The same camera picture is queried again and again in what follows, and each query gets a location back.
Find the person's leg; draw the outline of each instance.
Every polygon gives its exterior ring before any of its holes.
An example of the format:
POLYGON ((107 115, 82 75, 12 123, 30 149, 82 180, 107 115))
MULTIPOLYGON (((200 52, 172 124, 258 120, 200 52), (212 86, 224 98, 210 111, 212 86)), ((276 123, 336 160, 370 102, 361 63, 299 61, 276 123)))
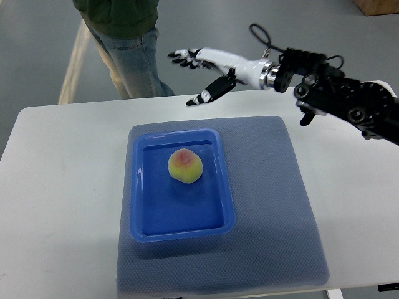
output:
POLYGON ((156 40, 153 28, 136 39, 116 39, 94 31, 104 44, 130 98, 163 97, 173 91, 158 78, 156 40))
POLYGON ((101 59, 104 61, 105 65, 110 69, 111 80, 115 85, 121 99, 128 99, 130 98, 129 93, 127 92, 125 85, 122 82, 122 78, 119 75, 117 70, 117 66, 114 64, 107 48, 104 46, 101 38, 95 33, 93 29, 87 26, 90 33, 93 36, 94 44, 97 47, 97 50, 101 56, 101 59))

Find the gray floor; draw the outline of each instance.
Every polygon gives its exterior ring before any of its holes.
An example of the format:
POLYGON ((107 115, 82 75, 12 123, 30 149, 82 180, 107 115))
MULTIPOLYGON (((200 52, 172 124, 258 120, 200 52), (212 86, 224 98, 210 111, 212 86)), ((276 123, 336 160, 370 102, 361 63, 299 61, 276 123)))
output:
MULTIPOLYGON (((383 80, 399 94, 399 14, 365 17, 351 0, 162 0, 159 16, 158 70, 177 95, 202 91, 218 74, 172 65, 167 53, 213 47, 258 59, 264 48, 249 33, 252 22, 264 25, 279 47, 342 55, 347 77, 383 80)), ((23 108, 58 103, 79 24, 72 1, 0 0, 0 155, 23 108)), ((109 72, 90 41, 75 102, 117 99, 109 72)), ((345 299, 399 298, 399 292, 379 293, 377 287, 342 293, 345 299)))

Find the gray rubber mat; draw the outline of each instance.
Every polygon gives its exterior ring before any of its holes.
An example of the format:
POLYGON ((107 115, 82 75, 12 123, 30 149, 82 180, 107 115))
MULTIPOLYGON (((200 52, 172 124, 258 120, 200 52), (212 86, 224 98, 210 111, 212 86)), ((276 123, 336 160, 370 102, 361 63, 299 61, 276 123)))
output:
POLYGON ((118 252, 120 298, 167 298, 323 285, 319 231, 283 120, 176 121, 132 128, 118 252), (132 144, 146 133, 212 128, 221 135, 236 223, 223 235, 139 243, 129 231, 132 144))

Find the black cable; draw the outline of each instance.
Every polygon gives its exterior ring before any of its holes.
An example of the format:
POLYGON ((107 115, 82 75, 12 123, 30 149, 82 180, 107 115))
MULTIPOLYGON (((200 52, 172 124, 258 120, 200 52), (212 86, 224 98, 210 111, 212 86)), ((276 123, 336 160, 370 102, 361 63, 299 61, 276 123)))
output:
POLYGON ((249 30, 252 32, 252 34, 256 37, 256 39, 261 42, 262 44, 266 45, 266 47, 279 51, 281 53, 284 52, 284 50, 282 48, 278 48, 274 45, 272 45, 272 39, 270 38, 269 33, 267 33, 267 31, 265 30, 265 28, 263 28, 262 26, 260 26, 259 24, 256 23, 252 23, 251 25, 249 25, 249 30), (263 34, 267 37, 267 40, 264 40, 263 38, 261 38, 253 29, 254 27, 258 28, 260 31, 263 32, 263 34))
POLYGON ((341 55, 334 55, 334 56, 327 58, 326 60, 330 60, 330 59, 334 59, 334 58, 339 58, 341 60, 340 66, 337 67, 337 69, 340 69, 344 65, 344 58, 341 55))

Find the peach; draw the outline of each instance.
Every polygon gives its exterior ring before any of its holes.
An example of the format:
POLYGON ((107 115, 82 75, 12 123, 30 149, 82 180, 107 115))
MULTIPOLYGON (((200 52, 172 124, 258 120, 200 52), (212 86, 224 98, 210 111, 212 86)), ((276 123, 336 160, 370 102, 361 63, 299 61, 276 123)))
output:
POLYGON ((168 170, 174 179, 191 184, 202 175, 203 165, 196 153, 188 148, 181 148, 170 156, 168 170))

